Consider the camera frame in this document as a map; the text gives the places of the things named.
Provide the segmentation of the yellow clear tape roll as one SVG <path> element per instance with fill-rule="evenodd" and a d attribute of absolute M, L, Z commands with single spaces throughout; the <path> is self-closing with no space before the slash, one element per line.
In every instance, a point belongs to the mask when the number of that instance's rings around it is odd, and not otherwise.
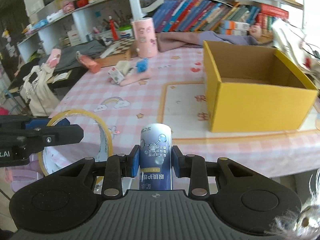
<path fill-rule="evenodd" d="M 67 118 L 70 116 L 84 116 L 84 117 L 90 118 L 98 126 L 100 131 L 100 145 L 99 145 L 99 151 L 97 153 L 97 159 L 99 161 L 106 161 L 109 157 L 113 155 L 112 137 L 111 137 L 111 132 L 108 129 L 108 126 L 105 124 L 102 118 L 84 109 L 66 110 L 66 111 L 57 113 L 48 121 L 48 124 L 46 124 L 47 128 L 57 128 L 59 132 L 65 129 L 67 132 L 67 135 L 62 136 L 62 140 L 60 142 L 58 141 L 49 142 L 48 143 L 49 147 L 52 147 L 54 144 L 57 144 L 57 145 L 78 144 L 83 140 L 84 131 L 79 125 L 66 125 L 66 126 L 59 125 L 61 121 L 67 120 Z"/>

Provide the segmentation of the blue white spray bottle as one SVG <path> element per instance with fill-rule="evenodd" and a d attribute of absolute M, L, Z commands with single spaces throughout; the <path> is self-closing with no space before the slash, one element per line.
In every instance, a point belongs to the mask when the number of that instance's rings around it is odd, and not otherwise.
<path fill-rule="evenodd" d="M 172 189 L 171 128 L 165 124 L 149 124 L 140 134 L 139 188 L 167 191 Z"/>

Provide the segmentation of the pink fuzzy sock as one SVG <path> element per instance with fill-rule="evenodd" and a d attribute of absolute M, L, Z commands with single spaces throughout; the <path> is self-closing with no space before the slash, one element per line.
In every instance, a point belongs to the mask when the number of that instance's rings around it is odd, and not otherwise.
<path fill-rule="evenodd" d="M 121 87 L 130 85 L 132 83 L 137 83 L 137 82 L 145 80 L 145 79 L 149 79 L 151 77 L 151 70 L 148 69 L 147 71 L 142 72 L 142 73 L 138 73 L 134 70 L 132 73 L 129 73 L 124 77 L 125 77 L 124 80 L 119 84 L 119 86 L 121 86 Z M 117 85 L 116 83 L 114 83 L 114 81 L 111 79 L 111 77 L 110 77 L 109 81 L 111 84 Z"/>

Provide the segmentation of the grey cat staples box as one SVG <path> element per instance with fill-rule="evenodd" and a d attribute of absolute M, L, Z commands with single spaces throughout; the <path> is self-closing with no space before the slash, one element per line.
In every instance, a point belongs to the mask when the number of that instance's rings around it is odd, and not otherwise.
<path fill-rule="evenodd" d="M 118 70 L 116 67 L 112 67 L 109 71 L 108 71 L 109 76 L 111 77 L 111 79 L 114 81 L 114 83 L 116 84 L 120 84 L 123 80 L 124 80 L 124 75 L 121 73 L 120 70 Z"/>

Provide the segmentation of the blue fuzzy pompom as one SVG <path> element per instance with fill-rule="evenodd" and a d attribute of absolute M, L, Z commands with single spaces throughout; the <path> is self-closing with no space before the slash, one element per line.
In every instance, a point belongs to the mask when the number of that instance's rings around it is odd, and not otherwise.
<path fill-rule="evenodd" d="M 142 73 L 148 70 L 149 59 L 144 58 L 136 63 L 136 71 Z"/>

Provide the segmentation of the white tote bag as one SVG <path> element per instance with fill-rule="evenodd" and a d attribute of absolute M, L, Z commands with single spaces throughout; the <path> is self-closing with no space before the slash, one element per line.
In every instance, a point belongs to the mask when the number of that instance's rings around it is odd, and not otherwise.
<path fill-rule="evenodd" d="M 43 63 L 40 66 L 33 66 L 31 72 L 23 78 L 20 95 L 29 105 L 33 116 L 50 116 L 60 103 L 47 84 L 54 69 L 49 64 Z"/>

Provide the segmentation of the grey folded garment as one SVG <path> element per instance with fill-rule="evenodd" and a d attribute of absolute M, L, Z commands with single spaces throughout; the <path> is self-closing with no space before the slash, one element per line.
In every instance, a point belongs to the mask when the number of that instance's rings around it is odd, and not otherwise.
<path fill-rule="evenodd" d="M 70 70 L 73 68 L 81 67 L 81 64 L 76 59 L 76 53 L 79 52 L 81 55 L 87 55 L 92 59 L 98 57 L 102 52 L 106 50 L 106 47 L 97 40 L 71 46 L 67 48 L 56 47 L 52 49 L 51 53 L 39 61 L 39 66 L 51 60 L 58 53 L 60 54 L 59 62 L 55 66 L 56 72 L 64 70 Z"/>

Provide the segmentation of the pink spray bottle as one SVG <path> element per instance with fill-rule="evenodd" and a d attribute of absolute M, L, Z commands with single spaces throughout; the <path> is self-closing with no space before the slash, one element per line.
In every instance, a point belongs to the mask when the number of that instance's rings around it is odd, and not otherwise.
<path fill-rule="evenodd" d="M 76 59 L 92 73 L 98 73 L 101 70 L 101 64 L 97 63 L 87 55 L 82 55 L 79 51 L 76 52 Z"/>

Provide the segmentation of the pink checkered tablecloth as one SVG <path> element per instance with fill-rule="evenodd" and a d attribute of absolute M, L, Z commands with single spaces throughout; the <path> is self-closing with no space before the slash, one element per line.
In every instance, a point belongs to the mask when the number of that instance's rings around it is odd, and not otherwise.
<path fill-rule="evenodd" d="M 141 129 L 152 123 L 171 128 L 172 142 L 185 154 L 208 161 L 227 157 L 268 177 L 319 168 L 319 104 L 314 103 L 297 130 L 212 132 L 204 83 L 203 48 L 178 48 L 149 60 L 151 77 L 127 86 L 110 83 L 108 68 L 86 73 L 66 94 L 52 116 L 84 109 L 103 119 L 111 132 L 113 153 L 129 153 Z M 46 148 L 39 155 L 44 174 L 86 156 L 97 159 L 100 131 L 84 116 L 70 116 L 84 130 L 82 142 Z"/>

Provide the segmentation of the yellow cardboard box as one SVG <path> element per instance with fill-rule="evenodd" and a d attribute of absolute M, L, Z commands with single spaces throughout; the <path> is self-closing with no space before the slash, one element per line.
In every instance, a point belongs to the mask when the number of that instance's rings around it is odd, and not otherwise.
<path fill-rule="evenodd" d="M 212 132 L 297 130 L 318 95 L 280 50 L 204 41 L 203 64 Z"/>

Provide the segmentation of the pink purple cloth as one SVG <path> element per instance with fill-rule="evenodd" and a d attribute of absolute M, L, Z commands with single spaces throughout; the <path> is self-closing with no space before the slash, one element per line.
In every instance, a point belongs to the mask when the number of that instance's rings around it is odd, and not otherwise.
<path fill-rule="evenodd" d="M 236 45 L 257 45 L 257 40 L 250 36 L 217 34 L 214 31 L 194 32 L 162 32 L 156 34 L 159 52 L 180 47 L 202 48 L 204 41 L 227 42 Z"/>

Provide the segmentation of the pink cylindrical container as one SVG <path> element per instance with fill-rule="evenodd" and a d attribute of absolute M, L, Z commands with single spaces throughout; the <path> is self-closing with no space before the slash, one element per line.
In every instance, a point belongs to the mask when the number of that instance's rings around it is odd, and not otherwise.
<path fill-rule="evenodd" d="M 136 42 L 136 52 L 140 58 L 152 58 L 157 55 L 158 47 L 153 19 L 150 17 L 132 21 Z"/>

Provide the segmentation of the orange white box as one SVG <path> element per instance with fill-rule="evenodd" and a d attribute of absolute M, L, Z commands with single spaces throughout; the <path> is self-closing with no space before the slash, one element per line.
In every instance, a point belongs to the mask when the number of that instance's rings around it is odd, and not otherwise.
<path fill-rule="evenodd" d="M 220 27 L 223 29 L 232 29 L 232 30 L 249 30 L 250 24 L 246 22 L 224 20 L 221 22 Z"/>

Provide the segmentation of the pink pig plush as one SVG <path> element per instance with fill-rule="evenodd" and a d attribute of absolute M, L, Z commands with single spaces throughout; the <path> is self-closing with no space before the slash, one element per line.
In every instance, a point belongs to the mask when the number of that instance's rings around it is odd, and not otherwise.
<path fill-rule="evenodd" d="M 248 32 L 249 32 L 249 35 L 254 37 L 256 40 L 259 40 L 262 36 L 262 29 L 259 25 L 250 26 Z"/>

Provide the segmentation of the stack of papers and books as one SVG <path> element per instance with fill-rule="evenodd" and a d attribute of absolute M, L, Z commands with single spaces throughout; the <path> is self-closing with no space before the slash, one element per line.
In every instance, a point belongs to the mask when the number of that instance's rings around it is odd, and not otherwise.
<path fill-rule="evenodd" d="M 282 51 L 297 67 L 319 83 L 319 56 L 307 43 L 302 29 L 283 21 L 276 20 L 272 24 L 274 46 Z"/>

